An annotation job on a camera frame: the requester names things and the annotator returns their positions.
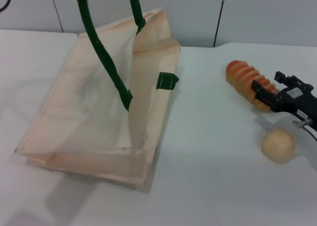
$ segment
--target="white wall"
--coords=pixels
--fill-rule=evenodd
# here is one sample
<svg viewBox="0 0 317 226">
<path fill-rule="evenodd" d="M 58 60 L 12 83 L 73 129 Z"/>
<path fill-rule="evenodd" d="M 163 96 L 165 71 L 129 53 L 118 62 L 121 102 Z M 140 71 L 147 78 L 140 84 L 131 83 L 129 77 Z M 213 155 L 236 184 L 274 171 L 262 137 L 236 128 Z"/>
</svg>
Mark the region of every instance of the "white wall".
<svg viewBox="0 0 317 226">
<path fill-rule="evenodd" d="M 317 46 L 316 11 L 317 0 L 225 0 L 216 44 Z"/>
<path fill-rule="evenodd" d="M 0 0 L 0 6 L 6 1 Z M 11 0 L 0 13 L 0 29 L 61 32 L 53 0 Z"/>
<path fill-rule="evenodd" d="M 129 0 L 88 0 L 94 25 L 132 16 Z M 83 32 L 77 0 L 55 0 L 65 32 Z M 142 11 L 167 10 L 174 36 L 184 46 L 211 47 L 221 0 L 140 0 Z"/>
<path fill-rule="evenodd" d="M 65 32 L 84 26 L 77 0 L 54 0 Z M 0 0 L 0 6 L 6 0 Z M 221 0 L 140 0 L 142 10 L 165 7 L 174 36 L 184 46 L 212 47 Z M 129 0 L 89 0 L 101 26 L 132 16 Z M 317 0 L 225 0 L 216 45 L 229 42 L 317 46 Z M 0 29 L 61 32 L 53 0 L 12 0 Z"/>
</svg>

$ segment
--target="bag handle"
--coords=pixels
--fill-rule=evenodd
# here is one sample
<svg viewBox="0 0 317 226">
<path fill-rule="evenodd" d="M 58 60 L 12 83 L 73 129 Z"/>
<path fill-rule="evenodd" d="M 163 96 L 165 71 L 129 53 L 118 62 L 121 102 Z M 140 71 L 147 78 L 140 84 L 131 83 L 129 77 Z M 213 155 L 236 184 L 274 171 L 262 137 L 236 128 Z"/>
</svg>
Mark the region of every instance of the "bag handle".
<svg viewBox="0 0 317 226">
<path fill-rule="evenodd" d="M 96 33 L 94 24 L 93 24 L 91 16 L 90 16 L 87 0 L 77 0 L 77 2 L 78 2 L 80 15 L 81 15 L 81 18 L 83 20 L 88 37 L 89 37 L 97 55 L 98 55 L 101 63 L 103 64 L 104 68 L 106 69 L 110 78 L 112 79 L 115 87 L 117 88 L 124 107 L 127 109 L 127 111 L 129 111 L 129 107 L 130 107 L 133 96 L 132 96 L 130 90 L 128 90 L 125 87 L 123 81 L 121 80 L 121 78 L 117 72 L 117 69 L 115 68 L 115 64 L 114 64 L 111 56 L 106 51 L 105 47 L 101 43 L 101 41 Z M 131 3 L 135 23 L 138 26 L 138 31 L 137 31 L 137 34 L 138 34 L 141 31 L 141 29 L 144 27 L 146 22 L 145 22 L 145 19 L 143 18 L 143 15 L 142 15 L 140 1 L 139 0 L 130 0 L 130 3 Z"/>
</svg>

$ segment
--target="foam ball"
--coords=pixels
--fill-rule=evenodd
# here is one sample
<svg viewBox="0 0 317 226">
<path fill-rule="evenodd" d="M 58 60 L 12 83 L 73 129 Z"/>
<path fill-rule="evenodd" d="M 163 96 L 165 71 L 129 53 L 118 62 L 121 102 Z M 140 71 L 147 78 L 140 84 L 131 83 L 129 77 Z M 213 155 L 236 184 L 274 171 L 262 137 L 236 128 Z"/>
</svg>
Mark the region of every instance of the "foam ball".
<svg viewBox="0 0 317 226">
<path fill-rule="evenodd" d="M 286 163 L 294 157 L 296 141 L 285 129 L 269 131 L 262 140 L 262 152 L 275 163 Z"/>
</svg>

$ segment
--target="green strap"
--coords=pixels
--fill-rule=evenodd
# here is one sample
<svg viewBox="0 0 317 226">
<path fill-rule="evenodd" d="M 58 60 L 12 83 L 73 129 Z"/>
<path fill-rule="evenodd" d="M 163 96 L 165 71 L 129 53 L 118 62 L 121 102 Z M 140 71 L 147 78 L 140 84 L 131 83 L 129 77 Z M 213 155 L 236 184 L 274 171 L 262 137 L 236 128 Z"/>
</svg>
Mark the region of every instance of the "green strap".
<svg viewBox="0 0 317 226">
<path fill-rule="evenodd" d="M 130 3 L 131 3 L 132 13 L 134 16 L 135 23 L 138 26 L 138 32 L 137 32 L 138 34 L 145 25 L 145 18 L 143 18 L 140 1 L 130 0 Z"/>
<path fill-rule="evenodd" d="M 111 56 L 108 54 L 106 49 L 104 48 L 103 44 L 101 43 L 100 39 L 98 38 L 98 35 L 95 31 L 94 24 L 91 20 L 91 16 L 89 13 L 88 8 L 88 2 L 87 0 L 77 0 L 79 11 L 81 14 L 81 18 L 83 20 L 86 32 L 88 34 L 88 37 L 100 59 L 103 66 L 105 67 L 106 71 L 108 72 L 110 78 L 112 79 L 115 87 L 119 91 L 122 103 L 124 107 L 129 110 L 129 106 L 132 100 L 132 94 L 125 85 L 123 84 L 120 76 L 118 75 L 118 72 L 115 68 L 115 65 L 113 63 L 113 60 Z"/>
<path fill-rule="evenodd" d="M 161 72 L 158 76 L 157 89 L 174 90 L 178 81 L 179 78 L 175 74 Z"/>
</svg>

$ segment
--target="cable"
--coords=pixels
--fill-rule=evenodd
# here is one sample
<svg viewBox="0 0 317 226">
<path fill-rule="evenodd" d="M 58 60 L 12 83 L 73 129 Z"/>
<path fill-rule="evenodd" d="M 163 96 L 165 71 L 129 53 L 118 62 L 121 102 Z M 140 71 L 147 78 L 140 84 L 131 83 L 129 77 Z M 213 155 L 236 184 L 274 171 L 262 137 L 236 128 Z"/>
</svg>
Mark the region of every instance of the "cable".
<svg viewBox="0 0 317 226">
<path fill-rule="evenodd" d="M 221 20 L 223 4 L 224 4 L 224 0 L 222 0 L 222 2 L 221 2 L 221 8 L 220 8 L 220 14 L 219 14 L 218 23 L 217 23 L 216 34 L 214 35 L 213 48 L 216 46 L 216 40 L 217 40 L 218 29 L 219 29 L 219 24 L 220 24 L 220 20 Z"/>
<path fill-rule="evenodd" d="M 315 135 L 313 135 L 312 132 L 310 132 L 308 129 L 306 129 L 305 127 L 302 128 L 303 130 L 305 130 L 307 133 L 309 133 L 317 142 L 317 138 L 315 137 Z"/>
<path fill-rule="evenodd" d="M 0 13 L 1 13 L 2 11 L 4 11 L 5 9 L 7 9 L 7 7 L 8 7 L 9 4 L 10 4 L 10 2 L 11 2 L 11 0 L 7 0 L 7 1 L 6 1 L 6 4 L 4 5 L 4 7 L 0 8 Z"/>
<path fill-rule="evenodd" d="M 59 21 L 61 32 L 64 33 L 64 29 L 63 29 L 63 26 L 62 26 L 61 21 L 60 21 L 60 17 L 59 17 L 58 11 L 57 11 L 55 0 L 53 0 L 53 3 L 54 3 L 54 8 L 55 8 L 55 11 L 56 11 L 56 14 L 57 14 L 57 18 L 58 18 L 58 21 Z"/>
</svg>

